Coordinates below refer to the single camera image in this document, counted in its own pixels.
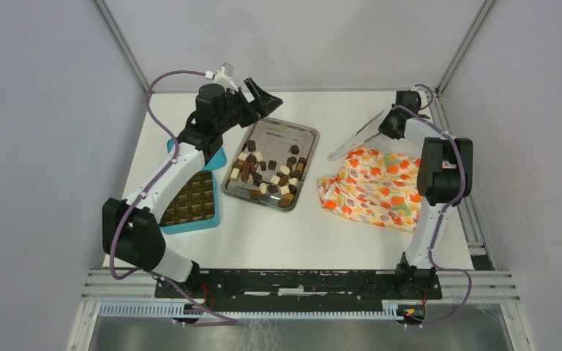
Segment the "metal serving tongs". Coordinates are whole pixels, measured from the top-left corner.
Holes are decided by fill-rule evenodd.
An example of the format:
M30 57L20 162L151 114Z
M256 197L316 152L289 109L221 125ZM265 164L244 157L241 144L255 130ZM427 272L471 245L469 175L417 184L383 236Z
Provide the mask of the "metal serving tongs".
M332 162L334 160L340 159L355 148L358 148L379 136L381 134L379 131L379 126L384 118L385 110L382 110L376 116L372 117L366 124L364 124L357 132L355 132L336 151L328 155L328 160Z

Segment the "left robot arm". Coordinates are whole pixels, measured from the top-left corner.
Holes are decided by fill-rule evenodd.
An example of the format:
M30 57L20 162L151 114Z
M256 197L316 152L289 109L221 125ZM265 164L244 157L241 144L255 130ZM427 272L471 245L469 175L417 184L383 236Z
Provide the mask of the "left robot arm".
M252 99L227 84L201 86L195 109L173 139L164 162L127 197L111 197L102 206L102 249L110 260L173 280L173 289L183 298L195 296L201 288L201 279L194 273L198 264L167 247L160 220L178 192L222 147L225 132L235 126L248 127L283 104L252 78L244 83Z

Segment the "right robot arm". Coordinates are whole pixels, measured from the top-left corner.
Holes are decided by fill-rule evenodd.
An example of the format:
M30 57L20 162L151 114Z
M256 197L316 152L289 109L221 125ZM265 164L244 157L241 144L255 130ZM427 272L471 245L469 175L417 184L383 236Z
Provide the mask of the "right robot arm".
M443 131L419 112L419 92L397 91L391 110L380 123L380 134L406 139L420 147L417 190L421 200L419 219L409 247L395 270L393 287L402 298L412 298L423 284L434 284L435 263L443 231L462 199L472 190L473 141Z

